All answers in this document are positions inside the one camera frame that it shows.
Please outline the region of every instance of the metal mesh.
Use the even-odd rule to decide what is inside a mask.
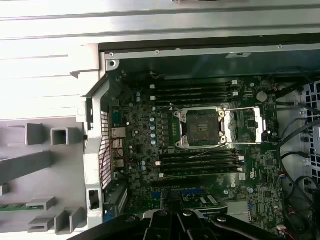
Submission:
[[[101,111],[102,141],[99,150],[100,181],[102,190],[111,182],[111,155],[109,114]]]
[[[309,107],[318,109],[320,105],[320,81],[317,81],[315,84],[309,85],[309,90],[305,92],[305,102]],[[315,120],[320,119],[320,116],[307,111],[307,121],[311,123]],[[309,128],[309,133],[312,135],[313,129]],[[310,157],[311,157],[311,168],[312,168],[312,177],[320,183],[320,155],[317,155],[315,150],[315,144],[317,140],[313,137],[310,137]]]

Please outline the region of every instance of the wire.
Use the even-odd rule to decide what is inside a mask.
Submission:
[[[222,144],[217,145],[217,146],[215,146],[214,148],[212,148],[212,149],[210,149],[210,150],[208,150],[208,151],[202,152],[202,153],[200,153],[200,154],[198,154],[198,155],[190,156],[190,157],[188,157],[188,158],[189,158],[189,159],[194,159],[194,158],[199,157],[199,156],[201,156],[201,155],[207,154],[207,153],[209,153],[209,152],[211,152],[211,151],[213,151],[213,150],[215,150],[215,149],[217,149],[217,148],[221,148],[221,147],[223,147],[223,146],[225,146],[225,145],[226,145],[226,143],[222,143]]]
[[[313,71],[311,71],[311,70],[309,70],[309,69],[307,69],[305,67],[300,67],[300,66],[291,66],[291,67],[286,67],[286,68],[279,69],[279,70],[271,73],[270,75],[268,75],[266,77],[266,79],[269,80],[270,78],[273,78],[274,75],[279,74],[279,73],[283,73],[283,72],[287,72],[289,70],[298,70],[301,73],[302,77],[304,77],[309,83],[311,83],[311,84],[314,83],[314,81],[312,81],[310,79],[310,77],[305,74],[306,72],[310,73],[310,72],[313,72]]]
[[[295,180],[295,183],[296,183],[297,185],[299,185],[299,183],[300,183],[302,180],[305,180],[305,179],[311,180],[317,188],[320,188],[320,186],[319,186],[319,184],[317,183],[317,181],[314,180],[312,177],[309,177],[309,176],[300,176],[300,177],[298,177],[298,178]],[[293,186],[291,192],[289,193],[289,195],[288,195],[286,198],[287,198],[287,199],[291,199],[291,198],[293,197],[295,191],[296,191],[296,187]]]
[[[281,134],[280,136],[280,139],[283,139],[286,132],[288,131],[288,129],[291,127],[292,124],[294,124],[296,121],[299,121],[299,120],[304,120],[304,121],[307,121],[308,119],[306,117],[299,117],[299,118],[296,118],[296,119],[293,119],[291,122],[289,122],[289,124],[286,126],[286,128],[283,130],[283,133]]]
[[[301,108],[305,108],[307,110],[309,110],[310,112],[313,112],[314,114],[320,115],[320,110],[315,109],[313,107],[310,107],[308,105],[305,105],[303,103],[294,103],[294,102],[281,102],[281,101],[277,101],[276,102],[277,105],[279,106],[290,106],[290,107],[301,107]]]
[[[282,156],[281,157],[281,153],[280,153],[280,149],[281,147],[286,144],[287,142],[289,142],[292,138],[294,138],[295,136],[299,135],[300,133],[302,133],[303,131],[307,130],[308,128],[312,128],[316,125],[320,125],[320,119],[315,120],[313,122],[310,122],[306,125],[304,125],[303,127],[300,127],[298,129],[296,129],[295,131],[293,131],[291,134],[289,134],[286,138],[284,138],[277,146],[276,149],[276,157],[280,163],[280,166],[282,168],[282,171],[285,173],[286,177],[288,178],[288,180],[292,183],[293,186],[296,187],[296,189],[301,193],[301,195],[305,198],[305,200],[307,201],[308,204],[310,204],[311,206],[313,206],[313,202],[312,200],[307,196],[307,194],[299,187],[298,184],[296,184],[296,182],[292,179],[292,177],[288,174],[284,163],[283,163],[283,159],[287,156],[289,156],[289,153],[285,154],[286,156]]]
[[[292,236],[289,232],[287,232],[286,230],[282,230],[282,232],[284,232],[286,235],[288,235],[292,240],[296,240],[294,238],[294,236]]]

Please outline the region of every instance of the cpu socket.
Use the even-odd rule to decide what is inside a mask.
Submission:
[[[224,110],[220,107],[191,107],[175,111],[180,119],[181,139],[175,145],[182,149],[212,148],[226,142],[221,131]]]
[[[254,115],[256,137],[251,142],[238,142],[231,131],[231,113],[247,110],[252,110]],[[261,117],[259,107],[190,107],[175,111],[173,116],[180,120],[180,140],[175,146],[182,149],[215,148],[221,144],[261,144],[262,134],[266,131],[266,121]]]

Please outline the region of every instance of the motherboard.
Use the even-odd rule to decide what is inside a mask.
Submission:
[[[277,107],[258,76],[143,81],[128,77],[109,108],[112,171],[128,186],[124,213],[161,208],[230,214],[267,231],[283,221]]]

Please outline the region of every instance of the capacitor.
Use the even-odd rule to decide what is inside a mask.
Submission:
[[[253,194],[255,192],[255,190],[251,187],[248,187],[246,190],[248,191],[249,194]]]
[[[256,99],[257,99],[259,102],[264,103],[265,101],[267,101],[268,95],[267,95],[264,91],[260,91],[260,92],[258,92],[258,94],[256,95]]]

